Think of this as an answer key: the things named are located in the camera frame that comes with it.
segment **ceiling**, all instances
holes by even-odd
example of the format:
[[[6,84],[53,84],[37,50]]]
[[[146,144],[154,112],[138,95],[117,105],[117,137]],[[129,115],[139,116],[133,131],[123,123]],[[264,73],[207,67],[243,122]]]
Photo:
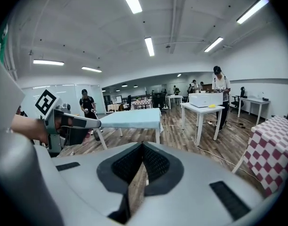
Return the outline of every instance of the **ceiling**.
[[[139,0],[143,11],[133,14],[125,0],[21,0],[9,22],[17,76],[90,76],[108,86],[146,76],[212,71],[214,53],[232,49],[275,17],[268,5],[237,24],[256,1]],[[219,36],[223,42],[204,53]],[[149,57],[145,37],[152,38],[154,57]],[[33,59],[65,65],[33,65]],[[83,66],[100,67],[102,73]]]

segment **black cap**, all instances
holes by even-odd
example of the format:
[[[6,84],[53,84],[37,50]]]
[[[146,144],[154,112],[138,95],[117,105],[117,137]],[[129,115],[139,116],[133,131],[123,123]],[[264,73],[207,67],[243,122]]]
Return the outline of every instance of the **black cap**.
[[[221,68],[219,67],[219,66],[214,66],[214,74],[220,74],[220,72],[221,72]]]

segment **glass wall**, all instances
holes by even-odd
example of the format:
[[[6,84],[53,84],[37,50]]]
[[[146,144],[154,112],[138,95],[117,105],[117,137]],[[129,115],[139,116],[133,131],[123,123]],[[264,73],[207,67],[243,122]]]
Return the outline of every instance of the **glass wall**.
[[[24,111],[28,117],[39,118],[35,104],[44,90],[50,90],[56,93],[62,100],[62,103],[68,103],[71,106],[71,114],[79,114],[84,116],[81,110],[79,101],[82,98],[82,89],[86,89],[88,95],[93,97],[96,103],[96,110],[98,114],[106,113],[104,106],[104,99],[100,86],[90,85],[51,85],[44,88],[26,88],[22,89],[25,93],[25,98],[21,103],[21,110]]]

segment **light blue tablecloth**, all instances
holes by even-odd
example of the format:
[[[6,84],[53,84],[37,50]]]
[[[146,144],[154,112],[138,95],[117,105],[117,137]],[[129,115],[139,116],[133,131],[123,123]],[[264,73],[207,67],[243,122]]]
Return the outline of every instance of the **light blue tablecloth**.
[[[101,127],[161,129],[160,110],[142,109],[114,112],[100,119]]]

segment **white box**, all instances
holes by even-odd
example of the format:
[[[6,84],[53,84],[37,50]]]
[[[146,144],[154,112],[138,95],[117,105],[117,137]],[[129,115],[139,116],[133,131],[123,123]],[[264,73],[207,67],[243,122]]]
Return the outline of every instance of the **white box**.
[[[208,107],[209,105],[222,105],[223,93],[194,93],[189,94],[189,103],[196,107]]]

